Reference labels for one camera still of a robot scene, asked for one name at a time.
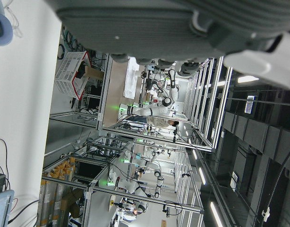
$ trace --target green light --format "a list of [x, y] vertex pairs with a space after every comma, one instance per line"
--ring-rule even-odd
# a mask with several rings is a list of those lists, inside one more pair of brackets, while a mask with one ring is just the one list
[[114, 110], [119, 110], [119, 106], [118, 105], [110, 105], [109, 108], [110, 109], [114, 109]]
[[105, 179], [100, 179], [99, 180], [99, 186], [107, 185], [107, 180]]

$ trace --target red cable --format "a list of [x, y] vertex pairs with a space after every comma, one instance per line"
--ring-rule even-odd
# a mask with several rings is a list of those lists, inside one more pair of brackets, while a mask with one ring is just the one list
[[11, 212], [13, 211], [13, 209], [15, 209], [17, 203], [18, 203], [18, 198], [14, 198], [13, 201], [16, 200], [15, 206], [11, 209]]

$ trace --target white lab coat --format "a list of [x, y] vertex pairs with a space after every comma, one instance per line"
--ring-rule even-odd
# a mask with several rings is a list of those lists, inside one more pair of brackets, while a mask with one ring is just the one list
[[167, 128], [170, 124], [167, 122], [168, 120], [156, 117], [147, 117], [147, 123], [153, 124], [155, 127], [158, 128]]
[[136, 220], [136, 215], [132, 211], [125, 211], [123, 218], [126, 221], [134, 221], [134, 220]]

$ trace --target metal bracket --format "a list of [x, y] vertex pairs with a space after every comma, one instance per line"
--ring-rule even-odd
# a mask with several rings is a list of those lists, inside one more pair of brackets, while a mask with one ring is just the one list
[[98, 121], [103, 121], [103, 113], [98, 113]]
[[92, 197], [92, 193], [91, 193], [91, 192], [86, 192], [86, 193], [85, 193], [85, 198], [86, 198], [87, 200], [90, 200], [91, 197]]

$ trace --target cardboard box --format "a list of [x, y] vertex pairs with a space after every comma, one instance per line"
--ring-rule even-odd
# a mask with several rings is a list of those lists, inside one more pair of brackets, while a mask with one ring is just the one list
[[85, 75], [90, 78], [103, 80], [104, 72], [85, 66]]

